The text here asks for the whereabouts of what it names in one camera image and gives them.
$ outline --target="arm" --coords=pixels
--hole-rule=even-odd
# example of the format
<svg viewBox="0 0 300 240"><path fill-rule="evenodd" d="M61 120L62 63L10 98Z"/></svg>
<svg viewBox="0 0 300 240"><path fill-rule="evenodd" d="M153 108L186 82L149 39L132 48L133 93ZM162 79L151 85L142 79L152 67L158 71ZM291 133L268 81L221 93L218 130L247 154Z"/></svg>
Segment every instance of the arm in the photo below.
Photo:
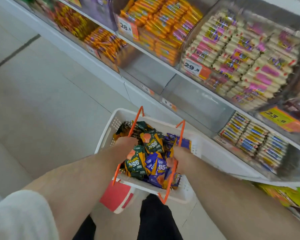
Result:
<svg viewBox="0 0 300 240"><path fill-rule="evenodd" d="M228 240L300 240L300 221L259 189L207 164L190 151L174 151L212 221Z"/></svg>
<svg viewBox="0 0 300 240"><path fill-rule="evenodd" d="M108 187L118 164L138 140L121 137L111 148L56 168L27 185L48 201L60 239L72 239Z"/></svg>

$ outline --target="white plastic shopping basket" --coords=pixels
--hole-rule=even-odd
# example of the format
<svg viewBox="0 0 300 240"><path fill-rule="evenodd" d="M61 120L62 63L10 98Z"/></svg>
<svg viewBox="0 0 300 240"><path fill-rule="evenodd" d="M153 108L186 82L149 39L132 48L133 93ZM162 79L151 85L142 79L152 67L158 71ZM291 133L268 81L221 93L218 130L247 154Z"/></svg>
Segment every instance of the white plastic shopping basket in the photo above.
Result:
<svg viewBox="0 0 300 240"><path fill-rule="evenodd" d="M111 118L109 119L102 135L99 140L98 146L96 148L96 152L101 151L103 148L108 148L112 146L115 142L113 140L113 134L116 133L116 131L119 129L119 126L124 121L132 121L135 120L137 113L132 112L127 109L116 109ZM180 135L181 129L176 128L176 125L168 124L147 116L140 115L138 118L138 121L145 121L149 125L151 125L153 128L155 128L157 131L162 132L163 134L166 133L172 133L175 135ZM197 134L196 132L192 132L190 130L184 130L183 137L186 139L191 140L191 151L194 155L201 157L201 147L200 144L202 143L203 138L200 136L200 134ZM119 173L118 177L116 179L117 181L120 181L123 184L138 188L140 190L147 191L149 193L158 194L160 193L162 197L166 195L167 190L160 189L156 186L151 185L150 183L140 181L136 178L128 177L124 173ZM191 201L192 197L194 196L194 192L192 190L192 187L190 186L187 178L185 175L182 175L180 179L180 184L178 189L171 190L168 199L175 200L179 203L186 204Z"/></svg>

